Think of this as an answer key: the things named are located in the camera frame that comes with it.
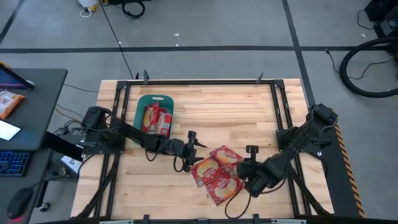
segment wooden table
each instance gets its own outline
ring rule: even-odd
[[[295,126],[300,126],[307,114],[300,80],[286,79],[284,82],[292,121]],[[116,80],[101,82],[98,106],[112,109],[116,83]],[[146,94],[169,95],[174,99],[171,138],[186,141],[188,130],[196,131],[198,140],[208,146],[207,149],[198,147],[197,156],[208,157],[209,151],[224,144],[244,157],[249,157],[246,145],[258,145],[259,161],[278,153],[277,123],[270,88],[262,85],[134,86],[130,90],[127,123],[132,124],[137,101]],[[282,117],[286,128],[284,114]],[[326,210],[333,212],[321,162],[308,154],[300,157],[307,187]],[[103,156],[96,155],[82,167],[71,216],[79,214],[96,192],[102,161]],[[112,219],[142,219],[145,214],[149,214],[151,219],[226,218],[226,202],[217,207],[212,205],[204,187],[197,187],[190,174],[176,173],[172,163],[173,157],[170,156],[158,156],[154,162],[147,161],[144,150],[128,139],[119,164]],[[303,213],[298,187],[296,191]],[[248,193],[242,190],[229,205],[228,214],[240,214],[248,197]],[[107,198],[105,193],[101,214],[104,214]],[[288,185],[272,194],[253,198],[242,218],[252,218],[254,213],[258,213],[260,218],[293,217]]]

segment keyboard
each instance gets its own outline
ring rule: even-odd
[[[31,156],[27,151],[0,151],[0,177],[25,176]]]

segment food package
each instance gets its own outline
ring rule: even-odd
[[[208,184],[226,173],[223,165],[209,157],[191,168],[191,174],[198,187]]]
[[[13,109],[25,97],[7,90],[0,90],[0,118],[6,119]]]
[[[207,195],[215,205],[219,205],[232,197],[241,185],[236,174],[226,172],[216,180],[206,184]]]
[[[228,149],[226,146],[221,146],[218,149],[211,151],[210,155],[220,164],[223,164],[232,170],[235,170],[238,163],[243,160],[242,156]]]
[[[141,131],[147,134],[155,134],[156,122],[159,116],[159,103],[147,105],[145,108],[144,119],[142,119]]]
[[[170,127],[172,124],[173,115],[168,113],[160,112],[159,119],[157,121],[156,134],[163,134],[169,136]]]

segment computer mouse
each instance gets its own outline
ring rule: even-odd
[[[33,190],[31,188],[20,189],[8,204],[7,216],[10,219],[20,217],[25,212],[26,206],[28,205],[32,195]]]

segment concrete floor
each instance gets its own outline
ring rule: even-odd
[[[178,46],[293,46],[283,2],[286,0],[152,0],[138,20],[126,18],[115,6],[106,14],[122,47]],[[301,46],[354,46],[375,39],[373,30],[356,24],[356,13],[369,0],[287,0]],[[0,30],[18,1],[0,1]],[[98,90],[101,80],[130,77],[120,52],[78,53],[79,48],[118,47],[101,8],[81,18],[74,1],[25,0],[4,40],[0,61],[19,68],[66,68],[66,83]],[[365,14],[361,23],[371,26]],[[24,54],[10,54],[22,49]],[[29,49],[38,50],[32,54]],[[68,53],[54,53],[64,49]],[[346,52],[332,52],[337,65]],[[398,220],[396,170],[398,145],[397,97],[369,99],[349,92],[321,51],[302,52],[313,96],[340,116],[340,128],[353,167],[365,214],[369,218]],[[126,60],[133,73],[146,69],[151,78],[301,78],[293,50],[207,50],[140,52],[129,50]],[[384,52],[361,52],[350,62],[351,76],[360,76],[367,64],[389,59]],[[368,90],[396,88],[394,62],[371,67],[358,86]],[[82,115],[95,105],[96,94],[64,87],[58,103]],[[54,113],[49,130],[67,121]],[[68,218],[75,187],[51,183],[46,200],[62,201],[46,213],[35,212],[32,223]]]

